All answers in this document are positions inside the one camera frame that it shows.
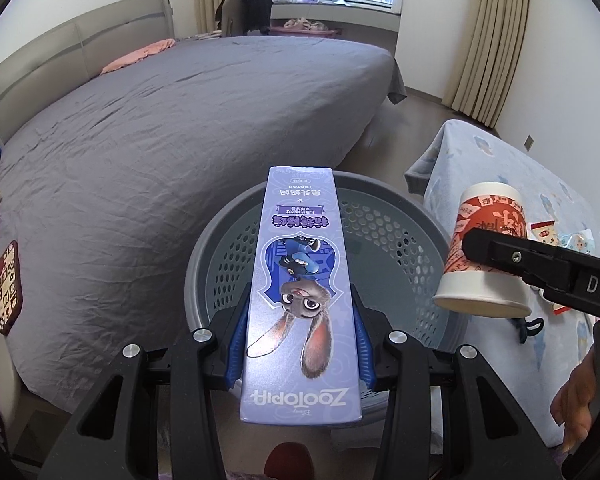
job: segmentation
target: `blue gripper pad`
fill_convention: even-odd
[[[224,380],[227,389],[234,387],[235,381],[242,375],[242,365],[244,363],[244,344],[247,340],[247,313],[249,311],[249,300],[245,303],[240,313],[238,325],[235,327],[234,335],[229,343],[228,355],[226,359],[226,373]]]
[[[374,351],[365,326],[362,323],[358,308],[355,305],[353,307],[353,324],[356,330],[356,343],[358,345],[358,373],[360,380],[364,381],[366,387],[372,390],[376,385]]]

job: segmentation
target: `pink cloth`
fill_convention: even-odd
[[[125,66],[133,65],[133,63],[137,63],[138,61],[142,61],[147,56],[152,56],[153,54],[158,54],[163,50],[167,50],[169,47],[175,45],[176,40],[169,38],[168,40],[160,40],[152,43],[151,45],[147,45],[145,47],[139,48],[138,50],[134,50],[133,52],[129,52],[126,56],[119,57],[117,60],[112,61],[106,67],[102,69],[100,75],[106,74],[107,72],[113,72],[119,68],[123,68]]]

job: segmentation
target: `purple box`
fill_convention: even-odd
[[[362,418],[349,271],[333,174],[270,168],[256,247],[240,418]]]

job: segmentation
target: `window sill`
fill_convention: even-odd
[[[344,6],[327,2],[317,4],[280,2],[273,5],[271,18],[273,20],[307,18],[321,22],[352,23],[392,32],[398,32],[400,29],[400,15],[392,13],[390,8],[358,3]]]

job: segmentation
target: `paper cup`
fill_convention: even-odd
[[[528,286],[519,277],[474,264],[464,256],[462,239],[474,227],[526,238],[520,193],[501,182],[481,182],[462,193],[445,272],[434,302],[447,310],[474,316],[529,316]]]

